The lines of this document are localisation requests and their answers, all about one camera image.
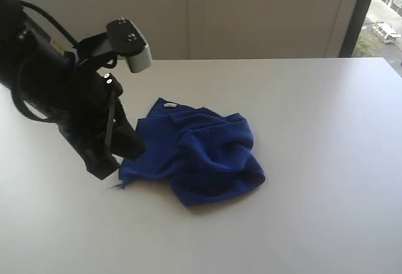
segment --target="white table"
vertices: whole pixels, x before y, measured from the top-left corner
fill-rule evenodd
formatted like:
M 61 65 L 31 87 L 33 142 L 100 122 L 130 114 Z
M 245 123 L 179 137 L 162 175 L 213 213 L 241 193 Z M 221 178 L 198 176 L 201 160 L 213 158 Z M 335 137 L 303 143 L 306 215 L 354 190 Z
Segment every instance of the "white table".
M 402 79 L 383 60 L 159 61 L 114 71 L 130 121 L 158 96 L 240 112 L 268 180 L 184 208 L 99 181 L 0 88 L 0 273 L 400 274 Z

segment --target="white van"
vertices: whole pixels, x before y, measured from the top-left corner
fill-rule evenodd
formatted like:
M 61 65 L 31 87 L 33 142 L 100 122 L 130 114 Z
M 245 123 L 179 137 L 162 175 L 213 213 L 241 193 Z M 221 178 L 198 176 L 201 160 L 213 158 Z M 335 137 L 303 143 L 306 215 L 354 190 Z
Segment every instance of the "white van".
M 402 37 L 402 35 L 397 33 L 390 25 L 386 23 L 376 23 L 372 27 L 372 30 L 383 43 L 394 43 L 397 38 Z

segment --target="crumpled towel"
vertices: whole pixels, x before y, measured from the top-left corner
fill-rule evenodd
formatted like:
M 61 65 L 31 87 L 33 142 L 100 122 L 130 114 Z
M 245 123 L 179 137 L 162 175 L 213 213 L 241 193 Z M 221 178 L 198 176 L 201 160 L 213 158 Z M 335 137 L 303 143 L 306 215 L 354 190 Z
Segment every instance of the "crumpled towel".
M 245 194 L 265 181 L 251 154 L 253 135 L 238 113 L 222 117 L 159 98 L 136 132 L 146 152 L 121 164 L 123 188 L 138 178 L 170 177 L 180 202 L 192 206 Z

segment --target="towel tag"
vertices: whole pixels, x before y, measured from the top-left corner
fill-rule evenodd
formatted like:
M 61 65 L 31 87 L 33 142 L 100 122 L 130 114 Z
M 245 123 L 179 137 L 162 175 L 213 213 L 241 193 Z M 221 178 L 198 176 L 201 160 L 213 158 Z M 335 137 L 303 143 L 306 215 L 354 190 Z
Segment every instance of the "towel tag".
M 165 106 L 165 107 L 177 107 L 177 103 L 168 102 L 168 103 L 165 103 L 164 106 Z

